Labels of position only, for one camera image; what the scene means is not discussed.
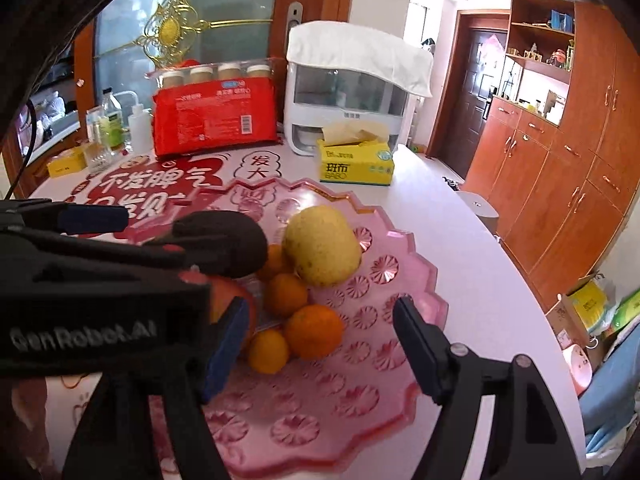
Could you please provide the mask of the person's left hand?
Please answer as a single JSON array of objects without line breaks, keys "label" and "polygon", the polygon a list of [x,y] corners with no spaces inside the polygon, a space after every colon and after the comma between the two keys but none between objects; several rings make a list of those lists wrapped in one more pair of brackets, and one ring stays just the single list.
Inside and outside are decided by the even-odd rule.
[{"label": "person's left hand", "polygon": [[12,437],[17,456],[29,466],[37,479],[56,479],[47,437],[47,383],[44,378],[23,380],[10,390],[14,421]]}]

